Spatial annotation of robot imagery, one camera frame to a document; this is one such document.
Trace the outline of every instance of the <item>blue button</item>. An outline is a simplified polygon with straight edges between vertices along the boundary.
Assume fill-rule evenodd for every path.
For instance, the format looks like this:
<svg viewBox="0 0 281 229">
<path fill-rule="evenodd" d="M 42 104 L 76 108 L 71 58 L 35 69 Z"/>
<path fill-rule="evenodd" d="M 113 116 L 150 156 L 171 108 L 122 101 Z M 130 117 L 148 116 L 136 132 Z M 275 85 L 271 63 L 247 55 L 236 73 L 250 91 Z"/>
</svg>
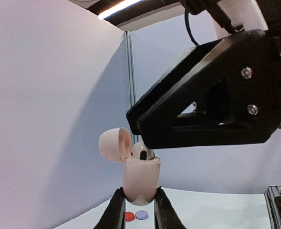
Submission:
<svg viewBox="0 0 281 229">
<path fill-rule="evenodd" d="M 135 217 L 138 220 L 145 220 L 148 219 L 149 215 L 147 211 L 141 210 L 135 213 Z"/>
</svg>

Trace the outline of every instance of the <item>red button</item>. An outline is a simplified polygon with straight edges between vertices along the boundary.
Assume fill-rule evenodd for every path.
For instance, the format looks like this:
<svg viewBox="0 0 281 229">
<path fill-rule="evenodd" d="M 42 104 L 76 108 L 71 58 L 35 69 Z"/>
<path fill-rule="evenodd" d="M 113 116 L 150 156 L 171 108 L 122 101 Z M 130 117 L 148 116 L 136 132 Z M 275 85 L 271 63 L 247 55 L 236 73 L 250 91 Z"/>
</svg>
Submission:
<svg viewBox="0 0 281 229">
<path fill-rule="evenodd" d="M 135 216 L 132 212 L 127 211 L 126 212 L 126 222 L 131 222 L 135 220 Z"/>
</svg>

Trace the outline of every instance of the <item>fluorescent light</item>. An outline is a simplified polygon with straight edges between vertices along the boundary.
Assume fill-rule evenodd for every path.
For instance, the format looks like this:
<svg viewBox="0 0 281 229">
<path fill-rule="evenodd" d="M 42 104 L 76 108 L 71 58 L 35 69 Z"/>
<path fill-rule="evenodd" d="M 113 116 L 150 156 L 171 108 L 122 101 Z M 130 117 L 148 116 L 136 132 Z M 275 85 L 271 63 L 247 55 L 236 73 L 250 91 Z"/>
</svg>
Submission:
<svg viewBox="0 0 281 229">
<path fill-rule="evenodd" d="M 110 15 L 130 6 L 130 5 L 133 5 L 137 2 L 139 2 L 141 0 L 125 0 L 125 1 L 122 1 L 121 3 L 118 3 L 117 5 L 111 7 L 110 9 L 102 12 L 101 14 L 98 15 L 98 18 L 99 19 L 104 19 L 106 17 L 109 17 Z"/>
</svg>

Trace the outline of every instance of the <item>white wall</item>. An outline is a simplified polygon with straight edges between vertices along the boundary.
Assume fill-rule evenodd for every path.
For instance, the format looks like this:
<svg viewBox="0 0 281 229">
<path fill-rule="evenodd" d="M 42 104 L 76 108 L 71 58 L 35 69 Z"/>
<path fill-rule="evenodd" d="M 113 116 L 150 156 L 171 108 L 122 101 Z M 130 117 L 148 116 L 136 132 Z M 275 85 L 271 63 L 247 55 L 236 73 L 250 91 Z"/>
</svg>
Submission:
<svg viewBox="0 0 281 229">
<path fill-rule="evenodd" d="M 198 43 L 216 39 L 207 13 L 190 16 Z M 139 99 L 190 48 L 184 16 L 133 32 L 136 96 Z M 281 131 L 265 144 L 156 150 L 164 187 L 221 193 L 263 193 L 281 184 Z"/>
<path fill-rule="evenodd" d="M 53 228 L 110 197 L 127 126 L 123 32 L 65 0 L 0 1 L 0 229 Z"/>
</svg>

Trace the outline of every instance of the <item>white table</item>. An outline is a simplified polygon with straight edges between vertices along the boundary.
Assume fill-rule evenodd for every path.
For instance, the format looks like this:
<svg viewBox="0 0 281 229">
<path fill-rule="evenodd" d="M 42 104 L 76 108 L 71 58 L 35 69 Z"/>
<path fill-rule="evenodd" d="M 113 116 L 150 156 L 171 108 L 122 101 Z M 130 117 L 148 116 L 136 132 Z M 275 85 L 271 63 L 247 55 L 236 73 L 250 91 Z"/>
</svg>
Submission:
<svg viewBox="0 0 281 229">
<path fill-rule="evenodd" d="M 263 194 L 235 195 L 190 192 L 163 188 L 180 220 L 188 229 L 270 229 Z M 91 229 L 110 200 L 56 229 Z M 154 203 L 138 207 L 127 202 L 126 211 L 145 210 L 147 220 L 126 222 L 126 229 L 154 229 Z"/>
</svg>

